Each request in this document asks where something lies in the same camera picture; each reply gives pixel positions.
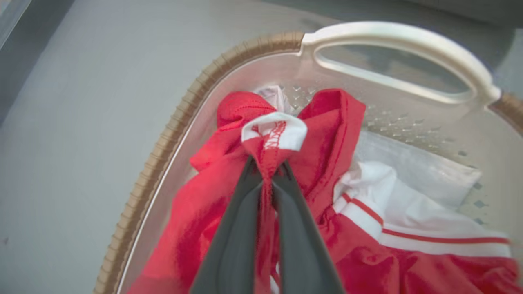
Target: laundry basket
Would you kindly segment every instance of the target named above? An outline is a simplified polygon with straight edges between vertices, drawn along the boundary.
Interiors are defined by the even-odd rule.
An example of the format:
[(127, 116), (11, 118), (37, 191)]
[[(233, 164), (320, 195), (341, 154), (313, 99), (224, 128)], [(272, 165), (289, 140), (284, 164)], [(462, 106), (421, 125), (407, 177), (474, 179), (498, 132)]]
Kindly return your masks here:
[[(349, 44), (417, 54), (467, 86), (444, 93), (330, 60), (321, 49)], [(140, 173), (112, 236), (94, 293), (125, 293), (155, 248), (177, 190), (192, 176), (190, 157), (215, 130), (216, 109), (233, 91), (280, 85), (293, 106), (324, 88), (343, 88), (367, 105), (363, 127), (465, 165), (483, 177), (460, 211), (507, 232), (523, 259), (523, 105), (493, 85), (467, 50), (432, 32), (387, 22), (355, 22), (315, 33), (243, 42), (213, 61), (189, 87)]]

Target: basket handle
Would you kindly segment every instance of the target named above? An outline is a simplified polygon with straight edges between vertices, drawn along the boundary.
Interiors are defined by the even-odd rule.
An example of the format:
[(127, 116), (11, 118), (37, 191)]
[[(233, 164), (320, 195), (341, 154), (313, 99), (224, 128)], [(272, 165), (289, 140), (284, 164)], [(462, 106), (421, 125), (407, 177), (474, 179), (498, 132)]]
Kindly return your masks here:
[[(469, 88), (465, 93), (445, 93), (389, 76), (370, 72), (323, 57), (326, 47), (365, 44), (402, 50), (426, 58), (461, 79)], [(484, 106), (497, 101), (501, 91), (492, 83), (485, 66), (457, 43), (431, 31), (393, 22), (350, 22), (322, 28), (303, 37), (302, 56), (311, 57), (319, 66), (354, 75), (382, 85), (397, 88), (446, 104), (459, 104), (476, 99)]]

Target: red garment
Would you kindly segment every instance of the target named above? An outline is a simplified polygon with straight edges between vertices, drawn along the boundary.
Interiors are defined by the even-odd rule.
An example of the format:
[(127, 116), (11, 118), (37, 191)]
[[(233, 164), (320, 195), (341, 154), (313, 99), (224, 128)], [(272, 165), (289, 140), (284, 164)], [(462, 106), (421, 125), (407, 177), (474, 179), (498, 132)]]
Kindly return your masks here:
[[(191, 159), (199, 174), (178, 191), (171, 219), (130, 294), (188, 291), (248, 157), (240, 141), (242, 127), (273, 111), (253, 93), (231, 93), (220, 103), (218, 130)], [(317, 219), (332, 204), (334, 185), (350, 166), (364, 113), (364, 104), (333, 89), (316, 93), (299, 115), (308, 132), (301, 151), (292, 154), (289, 163)], [(271, 235), (277, 242), (277, 234)], [(275, 272), (277, 248), (272, 249), (271, 262), (257, 259), (257, 266), (269, 265)], [(267, 267), (260, 271), (267, 273)], [(270, 292), (268, 274), (257, 277), (258, 290), (262, 285)]]

